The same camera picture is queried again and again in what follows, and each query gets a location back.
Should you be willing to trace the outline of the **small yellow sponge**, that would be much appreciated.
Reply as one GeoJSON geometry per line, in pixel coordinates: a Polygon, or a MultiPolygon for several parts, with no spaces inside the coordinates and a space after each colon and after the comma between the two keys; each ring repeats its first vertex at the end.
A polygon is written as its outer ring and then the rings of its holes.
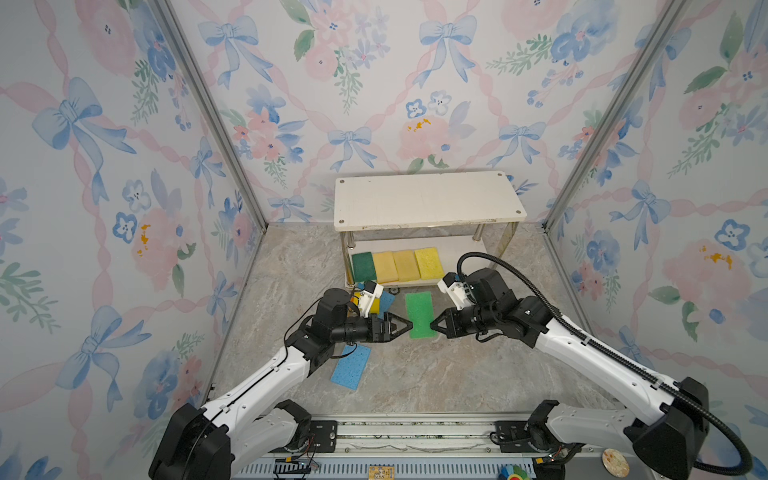
{"type": "Polygon", "coordinates": [[[358,307],[361,317],[368,318],[379,314],[379,297],[367,291],[357,291],[353,296],[353,303],[358,307]]]}

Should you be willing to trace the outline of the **blue sponge back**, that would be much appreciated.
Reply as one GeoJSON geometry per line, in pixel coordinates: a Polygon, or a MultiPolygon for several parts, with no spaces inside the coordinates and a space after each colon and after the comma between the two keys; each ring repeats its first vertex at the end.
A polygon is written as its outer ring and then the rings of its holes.
{"type": "Polygon", "coordinates": [[[379,298],[379,317],[387,313],[395,302],[396,297],[388,291],[383,291],[379,298]]]}

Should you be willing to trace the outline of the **blue sponge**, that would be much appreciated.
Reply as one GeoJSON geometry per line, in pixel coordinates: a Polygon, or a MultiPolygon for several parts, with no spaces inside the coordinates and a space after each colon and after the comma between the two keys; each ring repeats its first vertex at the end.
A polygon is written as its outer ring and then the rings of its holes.
{"type": "Polygon", "coordinates": [[[365,345],[346,345],[331,376],[331,382],[357,390],[370,358],[371,349],[365,345]]]}
{"type": "Polygon", "coordinates": [[[379,298],[379,317],[387,313],[395,302],[396,297],[388,291],[383,291],[379,298]]]}

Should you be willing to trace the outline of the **light green sponge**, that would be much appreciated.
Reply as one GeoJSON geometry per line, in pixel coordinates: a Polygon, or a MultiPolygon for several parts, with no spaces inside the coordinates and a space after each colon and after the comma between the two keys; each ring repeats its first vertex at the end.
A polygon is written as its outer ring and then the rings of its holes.
{"type": "Polygon", "coordinates": [[[431,328],[434,320],[432,294],[430,292],[409,293],[405,296],[407,318],[412,323],[410,338],[413,340],[434,338],[437,332],[431,328]]]}

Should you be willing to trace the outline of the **dark green scouring sponge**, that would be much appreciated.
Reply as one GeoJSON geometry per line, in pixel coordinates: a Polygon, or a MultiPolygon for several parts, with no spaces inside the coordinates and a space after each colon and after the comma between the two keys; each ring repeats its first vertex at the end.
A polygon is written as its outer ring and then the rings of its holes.
{"type": "Polygon", "coordinates": [[[377,281],[374,257],[371,252],[356,253],[351,256],[353,279],[357,283],[377,281]]]}

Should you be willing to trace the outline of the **bright yellow porous sponge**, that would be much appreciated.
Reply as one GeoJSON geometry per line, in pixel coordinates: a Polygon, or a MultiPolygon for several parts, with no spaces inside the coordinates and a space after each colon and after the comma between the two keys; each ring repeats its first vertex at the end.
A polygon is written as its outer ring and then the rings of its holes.
{"type": "Polygon", "coordinates": [[[421,280],[440,280],[445,275],[437,248],[415,250],[414,256],[421,280]]]}

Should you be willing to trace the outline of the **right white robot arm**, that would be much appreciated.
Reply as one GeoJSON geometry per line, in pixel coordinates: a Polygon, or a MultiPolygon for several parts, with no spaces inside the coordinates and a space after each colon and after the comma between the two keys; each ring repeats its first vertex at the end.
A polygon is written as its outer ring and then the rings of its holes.
{"type": "Polygon", "coordinates": [[[544,400],[524,426],[497,432],[501,444],[549,454],[585,445],[614,448],[667,478],[690,476],[709,430],[696,410],[707,400],[701,384],[692,379],[676,384],[626,357],[560,315],[540,294],[517,297],[494,269],[466,277],[448,273],[438,288],[453,305],[432,322],[434,331],[450,339],[518,340],[571,366],[621,405],[596,410],[544,400]]]}

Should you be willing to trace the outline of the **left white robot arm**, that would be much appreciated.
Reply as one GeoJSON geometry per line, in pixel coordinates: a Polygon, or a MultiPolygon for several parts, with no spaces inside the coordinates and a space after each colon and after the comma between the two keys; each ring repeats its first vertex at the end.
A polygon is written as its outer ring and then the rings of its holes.
{"type": "Polygon", "coordinates": [[[339,344],[389,343],[411,321],[370,308],[377,291],[331,288],[286,330],[280,350],[255,373],[201,407],[171,416],[150,463],[152,479],[230,479],[274,450],[310,446],[310,413],[284,394],[336,358],[339,344]]]}

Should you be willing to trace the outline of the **white two-tier metal shelf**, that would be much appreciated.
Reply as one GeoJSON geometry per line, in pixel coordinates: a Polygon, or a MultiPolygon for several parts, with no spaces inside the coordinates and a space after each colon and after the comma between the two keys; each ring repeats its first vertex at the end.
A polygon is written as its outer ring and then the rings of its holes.
{"type": "Polygon", "coordinates": [[[346,283],[354,284],[352,257],[365,252],[438,249],[443,268],[471,249],[484,250],[484,227],[505,226],[496,249],[503,255],[527,212],[502,171],[340,177],[333,225],[340,235],[346,283]],[[471,235],[357,240],[370,231],[473,226],[471,235]]]}

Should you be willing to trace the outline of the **blue sponge front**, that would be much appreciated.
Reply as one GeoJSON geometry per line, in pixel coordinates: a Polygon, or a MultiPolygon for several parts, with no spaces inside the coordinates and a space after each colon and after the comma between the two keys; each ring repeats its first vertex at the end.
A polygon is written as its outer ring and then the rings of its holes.
{"type": "Polygon", "coordinates": [[[371,349],[365,345],[346,345],[331,376],[331,382],[357,390],[370,358],[371,349]]]}

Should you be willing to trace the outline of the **round wooden disc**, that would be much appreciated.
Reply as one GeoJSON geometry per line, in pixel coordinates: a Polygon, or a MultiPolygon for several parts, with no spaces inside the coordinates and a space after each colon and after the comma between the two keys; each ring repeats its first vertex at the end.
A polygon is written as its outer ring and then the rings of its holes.
{"type": "Polygon", "coordinates": [[[612,448],[605,449],[602,452],[601,459],[604,468],[613,477],[625,479],[629,476],[629,461],[620,451],[612,448]]]}

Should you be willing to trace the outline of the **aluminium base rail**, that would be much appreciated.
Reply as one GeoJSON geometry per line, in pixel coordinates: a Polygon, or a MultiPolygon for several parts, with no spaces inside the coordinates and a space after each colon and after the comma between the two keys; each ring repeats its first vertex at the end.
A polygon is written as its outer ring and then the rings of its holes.
{"type": "Polygon", "coordinates": [[[239,479],[610,479],[603,448],[537,452],[503,444],[524,414],[446,413],[319,416],[297,452],[275,451],[239,479]]]}

